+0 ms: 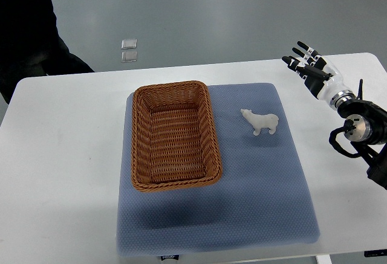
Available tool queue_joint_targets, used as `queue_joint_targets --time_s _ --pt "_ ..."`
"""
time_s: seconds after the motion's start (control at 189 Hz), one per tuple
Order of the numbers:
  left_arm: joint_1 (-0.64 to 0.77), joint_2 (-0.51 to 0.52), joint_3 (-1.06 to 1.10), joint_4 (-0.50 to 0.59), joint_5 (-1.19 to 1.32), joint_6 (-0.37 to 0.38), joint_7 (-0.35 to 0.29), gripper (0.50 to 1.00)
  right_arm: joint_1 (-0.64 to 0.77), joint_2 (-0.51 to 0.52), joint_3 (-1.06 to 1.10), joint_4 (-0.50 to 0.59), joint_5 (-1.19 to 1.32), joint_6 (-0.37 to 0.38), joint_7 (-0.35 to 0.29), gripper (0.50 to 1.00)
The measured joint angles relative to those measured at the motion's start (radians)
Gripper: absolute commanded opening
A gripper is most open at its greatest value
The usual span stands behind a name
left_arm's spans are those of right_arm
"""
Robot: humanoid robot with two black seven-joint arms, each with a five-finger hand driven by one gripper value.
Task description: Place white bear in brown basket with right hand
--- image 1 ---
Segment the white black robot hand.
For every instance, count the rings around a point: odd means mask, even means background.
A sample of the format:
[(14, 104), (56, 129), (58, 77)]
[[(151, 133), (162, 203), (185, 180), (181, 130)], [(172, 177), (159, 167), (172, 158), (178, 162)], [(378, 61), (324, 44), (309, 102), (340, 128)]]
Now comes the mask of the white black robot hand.
[(304, 81), (304, 85), (318, 100), (325, 101), (333, 110), (353, 99), (355, 94), (343, 82), (336, 66), (314, 48), (298, 41), (292, 51), (297, 55), (284, 56), (282, 61)]

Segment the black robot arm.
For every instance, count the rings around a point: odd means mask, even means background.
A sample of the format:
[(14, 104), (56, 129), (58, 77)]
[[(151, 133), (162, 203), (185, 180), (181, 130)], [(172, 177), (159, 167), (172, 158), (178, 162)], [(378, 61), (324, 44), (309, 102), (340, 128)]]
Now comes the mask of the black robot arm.
[[(368, 165), (368, 178), (386, 188), (386, 111), (364, 100), (362, 87), (363, 80), (360, 80), (357, 95), (344, 90), (331, 99), (330, 107), (345, 121), (342, 127), (331, 131), (329, 143), (348, 158), (363, 158)], [(337, 142), (340, 133), (350, 141), (356, 153), (346, 151)]]

